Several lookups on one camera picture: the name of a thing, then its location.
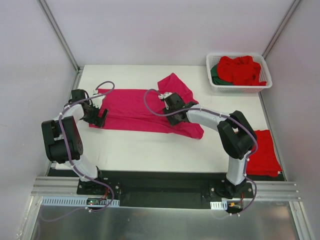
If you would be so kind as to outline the pink t shirt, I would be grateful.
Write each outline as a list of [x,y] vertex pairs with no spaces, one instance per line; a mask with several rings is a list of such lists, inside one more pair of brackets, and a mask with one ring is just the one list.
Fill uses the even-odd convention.
[[[175,73],[170,74],[157,83],[158,91],[178,93],[185,103],[195,102],[193,92],[181,81]],[[201,139],[203,128],[196,123],[181,122],[171,126],[165,117],[152,114],[144,103],[146,89],[114,89],[102,101],[99,115],[108,109],[104,130],[141,131],[154,133],[174,133],[192,139]],[[147,94],[147,104],[157,114],[164,114],[164,102],[158,98],[155,91]]]

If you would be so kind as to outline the white plastic laundry basket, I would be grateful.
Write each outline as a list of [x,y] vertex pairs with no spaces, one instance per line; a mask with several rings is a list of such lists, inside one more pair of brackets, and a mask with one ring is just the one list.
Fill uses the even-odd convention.
[[273,85],[265,59],[255,53],[209,53],[210,85],[221,93],[256,94]]

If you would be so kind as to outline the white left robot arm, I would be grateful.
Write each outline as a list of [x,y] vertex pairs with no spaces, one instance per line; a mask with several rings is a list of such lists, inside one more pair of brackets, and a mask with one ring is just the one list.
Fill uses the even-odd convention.
[[49,161],[72,169],[82,182],[89,182],[88,188],[96,195],[103,193],[106,182],[100,179],[99,168],[84,155],[84,146],[77,123],[84,121],[103,128],[108,109],[102,110],[106,96],[95,90],[92,96],[87,91],[76,89],[62,112],[41,123],[45,153]]

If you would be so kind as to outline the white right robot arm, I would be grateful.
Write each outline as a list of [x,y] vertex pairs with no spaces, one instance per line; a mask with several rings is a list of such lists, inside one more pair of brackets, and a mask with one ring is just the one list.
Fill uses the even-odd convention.
[[230,114],[218,113],[194,101],[186,103],[176,92],[161,94],[159,99],[165,104],[163,113],[171,125],[193,123],[218,132],[229,160],[225,180],[215,188],[215,193],[227,199],[241,194],[247,182],[250,154],[258,144],[257,135],[244,114],[238,110]]

